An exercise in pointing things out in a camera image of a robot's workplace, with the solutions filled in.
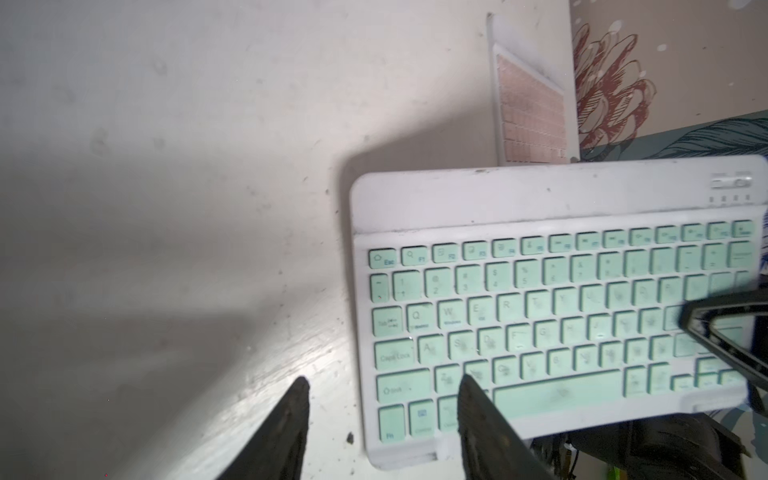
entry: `space bar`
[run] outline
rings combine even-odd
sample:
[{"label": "space bar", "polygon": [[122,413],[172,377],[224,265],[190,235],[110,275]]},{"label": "space bar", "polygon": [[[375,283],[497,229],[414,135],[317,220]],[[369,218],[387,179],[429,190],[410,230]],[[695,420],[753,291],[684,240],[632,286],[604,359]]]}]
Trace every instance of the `space bar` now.
[{"label": "space bar", "polygon": [[496,389],[493,403],[507,419],[612,402],[621,397],[621,371],[590,373]]}]

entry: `white table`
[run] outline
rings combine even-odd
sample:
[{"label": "white table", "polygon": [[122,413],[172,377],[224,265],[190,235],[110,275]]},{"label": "white table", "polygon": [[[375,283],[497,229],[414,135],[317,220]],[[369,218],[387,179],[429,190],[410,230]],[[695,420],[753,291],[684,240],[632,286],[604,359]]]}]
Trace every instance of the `white table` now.
[{"label": "white table", "polygon": [[562,0],[0,7],[11,476],[214,478],[305,375],[304,478],[463,478],[366,460],[344,213],[367,171],[496,164],[489,12],[572,101]]}]

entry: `wireless keyboard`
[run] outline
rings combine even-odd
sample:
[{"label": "wireless keyboard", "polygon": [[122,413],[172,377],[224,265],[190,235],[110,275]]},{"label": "wireless keyboard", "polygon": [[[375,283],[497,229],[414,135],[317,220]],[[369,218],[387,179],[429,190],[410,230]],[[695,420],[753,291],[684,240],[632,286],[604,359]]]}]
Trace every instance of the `wireless keyboard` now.
[{"label": "wireless keyboard", "polygon": [[[522,438],[740,404],[678,326],[758,276],[759,156],[367,174],[350,194],[366,450],[461,455],[467,373]],[[753,318],[720,323],[751,344]]]}]

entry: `red flower illustration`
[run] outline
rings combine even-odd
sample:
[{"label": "red flower illustration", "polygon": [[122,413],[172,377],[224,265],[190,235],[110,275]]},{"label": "red flower illustration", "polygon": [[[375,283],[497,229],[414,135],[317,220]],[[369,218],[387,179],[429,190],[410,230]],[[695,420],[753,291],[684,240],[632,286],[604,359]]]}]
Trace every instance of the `red flower illustration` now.
[{"label": "red flower illustration", "polygon": [[583,161],[603,161],[637,136],[656,87],[642,78],[639,61],[626,61],[637,35],[618,41],[617,32],[610,31],[587,45],[588,37],[589,24],[584,24],[573,40],[579,144],[582,154],[588,151]]}]

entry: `white keyboard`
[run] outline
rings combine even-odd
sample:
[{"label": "white keyboard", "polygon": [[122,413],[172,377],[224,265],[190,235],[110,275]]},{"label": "white keyboard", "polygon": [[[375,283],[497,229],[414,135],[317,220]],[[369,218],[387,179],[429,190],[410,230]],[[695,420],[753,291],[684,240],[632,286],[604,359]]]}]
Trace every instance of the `white keyboard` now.
[{"label": "white keyboard", "polygon": [[[759,156],[358,179],[371,463],[459,457],[465,373],[522,438],[740,404],[743,377],[677,319],[756,286],[767,180]],[[753,318],[719,327],[751,344]]]}]

